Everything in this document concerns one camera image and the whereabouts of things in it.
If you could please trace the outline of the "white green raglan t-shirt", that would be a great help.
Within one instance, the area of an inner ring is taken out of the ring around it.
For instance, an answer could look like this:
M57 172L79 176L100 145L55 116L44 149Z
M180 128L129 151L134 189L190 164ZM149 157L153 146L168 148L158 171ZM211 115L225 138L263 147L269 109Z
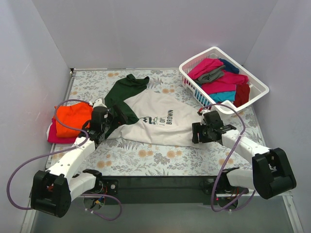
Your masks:
M115 82L104 98L114 117L106 138L205 149L206 144L192 142L192 124L201 121L197 110L148 89L149 80L129 74Z

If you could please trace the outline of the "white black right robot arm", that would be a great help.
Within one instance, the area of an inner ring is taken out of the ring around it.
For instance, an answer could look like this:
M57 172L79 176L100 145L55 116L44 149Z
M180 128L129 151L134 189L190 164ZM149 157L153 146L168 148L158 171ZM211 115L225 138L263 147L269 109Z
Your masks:
M213 128L212 125L192 124L192 141L218 142L247 160L251 170L223 169L220 172L220 188L231 193L237 187L253 189L264 199L296 188L296 179L286 152L281 148L270 149L242 134L232 125Z

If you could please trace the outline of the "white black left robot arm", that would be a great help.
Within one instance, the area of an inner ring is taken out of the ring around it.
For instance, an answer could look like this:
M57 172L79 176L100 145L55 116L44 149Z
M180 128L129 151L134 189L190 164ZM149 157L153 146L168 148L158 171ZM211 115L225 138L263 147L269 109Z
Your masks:
M98 102L61 107L55 111L56 133L59 137L75 138L64 156L33 178L31 208L56 217L63 217L71 202L79 196L93 197L93 204L103 205L106 199L120 204L115 197L116 180L105 181L101 172L85 169L76 174L81 163L107 139L109 130L124 125L128 117L117 105L107 107Z

